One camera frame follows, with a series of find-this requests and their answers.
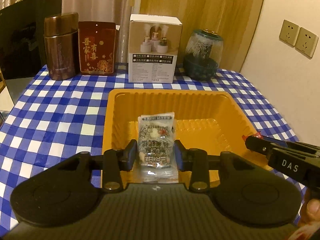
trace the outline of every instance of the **white box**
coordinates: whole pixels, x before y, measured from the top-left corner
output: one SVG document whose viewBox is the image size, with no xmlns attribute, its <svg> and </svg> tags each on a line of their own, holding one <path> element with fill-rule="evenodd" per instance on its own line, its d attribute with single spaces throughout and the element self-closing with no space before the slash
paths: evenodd
<svg viewBox="0 0 320 240">
<path fill-rule="evenodd" d="M 182 23 L 176 17 L 132 14 L 129 82 L 172 83 Z"/>
</svg>

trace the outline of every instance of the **box top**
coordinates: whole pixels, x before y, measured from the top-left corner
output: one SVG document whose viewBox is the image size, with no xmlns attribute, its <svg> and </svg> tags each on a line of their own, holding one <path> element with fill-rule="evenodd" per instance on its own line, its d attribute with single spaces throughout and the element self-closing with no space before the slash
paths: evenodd
<svg viewBox="0 0 320 240">
<path fill-rule="evenodd" d="M 179 21 L 177 17 L 149 15 L 149 14 L 132 14 L 130 16 L 130 21 L 182 25 L 182 23 Z"/>
</svg>

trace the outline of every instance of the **checkered tablecloth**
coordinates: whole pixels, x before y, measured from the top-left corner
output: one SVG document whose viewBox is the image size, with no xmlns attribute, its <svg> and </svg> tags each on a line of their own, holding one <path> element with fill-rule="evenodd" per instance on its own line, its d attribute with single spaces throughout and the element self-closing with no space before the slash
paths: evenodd
<svg viewBox="0 0 320 240">
<path fill-rule="evenodd" d="M 128 83 L 126 66 L 118 66 L 114 76 L 78 75 L 64 81 L 51 80 L 43 67 L 0 129 L 0 236 L 17 223 L 9 204 L 17 184 L 77 152 L 102 153 L 108 93 L 114 88 L 227 91 L 261 134 L 297 140 L 278 111 L 240 73 L 220 69 L 217 79 L 207 83 L 193 81 L 177 68 L 173 84 L 136 84 Z M 99 173 L 92 183 L 100 186 Z M 294 183 L 304 194 L 305 187 Z"/>
</svg>

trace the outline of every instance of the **transparent water tank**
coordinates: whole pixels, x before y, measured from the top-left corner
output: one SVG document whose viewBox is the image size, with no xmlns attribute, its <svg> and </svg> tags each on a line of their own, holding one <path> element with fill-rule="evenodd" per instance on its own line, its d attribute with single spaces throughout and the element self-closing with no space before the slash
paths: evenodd
<svg viewBox="0 0 320 240">
<path fill-rule="evenodd" d="M 219 67 L 223 50 L 223 39 L 209 30 L 194 30 L 191 34 L 183 67 L 186 74 L 195 80 L 212 79 Z"/>
</svg>

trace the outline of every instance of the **ribbed gray surface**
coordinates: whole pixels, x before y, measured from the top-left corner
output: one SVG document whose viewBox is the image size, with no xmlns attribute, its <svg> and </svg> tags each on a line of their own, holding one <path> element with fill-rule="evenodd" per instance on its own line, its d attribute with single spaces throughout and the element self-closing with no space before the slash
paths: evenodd
<svg viewBox="0 0 320 240">
<path fill-rule="evenodd" d="M 19 224 L 4 240 L 283 240 L 294 231 L 248 228 L 222 216 L 210 199 L 188 192 L 183 184 L 130 184 L 122 193 L 106 195 L 89 216 L 59 228 Z"/>
</svg>

